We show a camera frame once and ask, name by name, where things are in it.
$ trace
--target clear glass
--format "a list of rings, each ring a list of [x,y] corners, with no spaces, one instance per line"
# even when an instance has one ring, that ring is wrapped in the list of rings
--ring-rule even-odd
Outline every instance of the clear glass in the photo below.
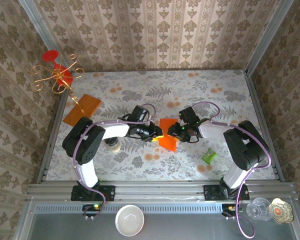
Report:
[[[267,199],[258,197],[246,206],[245,211],[252,219],[267,221],[273,217],[269,211],[269,206],[271,203]]]

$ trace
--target fern pattern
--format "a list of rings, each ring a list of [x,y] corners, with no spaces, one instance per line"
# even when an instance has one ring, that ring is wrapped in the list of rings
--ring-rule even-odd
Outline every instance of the fern pattern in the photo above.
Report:
[[[156,108],[157,125],[162,118],[178,118],[180,110],[209,101],[220,107],[216,121],[240,123],[248,119],[260,129],[241,70],[106,72],[97,78],[93,74],[86,73],[72,86],[79,99],[88,94],[102,101],[91,117],[94,122],[117,119],[131,113],[136,105],[150,103]],[[72,108],[66,107],[62,118]],[[200,118],[217,113],[209,104],[198,105],[194,111]],[[46,177],[48,181],[77,179],[71,159],[62,148],[62,141],[71,129],[61,122]],[[93,158],[95,172],[102,181],[219,180],[233,163],[226,143],[211,138],[193,144],[178,142],[177,152],[161,148],[158,142],[128,137],[119,137],[119,142],[120,151],[111,152],[102,141]],[[201,159],[208,148],[218,154],[210,166]],[[251,178],[273,179],[274,174],[268,168],[256,171]]]

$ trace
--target orange block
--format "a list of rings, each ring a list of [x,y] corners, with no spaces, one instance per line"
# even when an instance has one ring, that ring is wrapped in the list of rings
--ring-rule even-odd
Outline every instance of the orange block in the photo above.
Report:
[[[160,119],[160,128],[162,129],[163,137],[159,138],[159,146],[173,152],[177,151],[177,139],[168,135],[168,129],[176,122],[178,122],[178,119],[175,118]]]
[[[82,117],[91,118],[91,116],[95,113],[97,108],[101,104],[101,100],[95,98],[93,96],[84,94],[80,100],[79,105],[82,108],[83,112],[81,111],[80,107],[76,104],[74,108],[69,112],[69,114],[64,118],[64,122],[69,124],[70,126],[75,126],[77,122]]]

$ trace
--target wall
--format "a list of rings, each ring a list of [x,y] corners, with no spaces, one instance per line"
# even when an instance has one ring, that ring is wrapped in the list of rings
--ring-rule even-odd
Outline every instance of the wall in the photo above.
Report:
[[[279,0],[36,0],[87,72],[244,69]]]
[[[13,237],[56,112],[50,87],[30,87],[30,69],[45,50],[18,1],[0,0],[0,239]]]
[[[284,176],[300,200],[300,1],[295,0],[260,63],[254,81]]]

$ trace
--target green snack bag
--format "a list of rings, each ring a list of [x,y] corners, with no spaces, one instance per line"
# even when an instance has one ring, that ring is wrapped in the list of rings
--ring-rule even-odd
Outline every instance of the green snack bag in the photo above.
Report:
[[[205,161],[207,164],[210,164],[212,160],[217,156],[218,154],[215,153],[210,147],[208,148],[208,151],[205,153],[205,155],[202,157],[202,160]]]

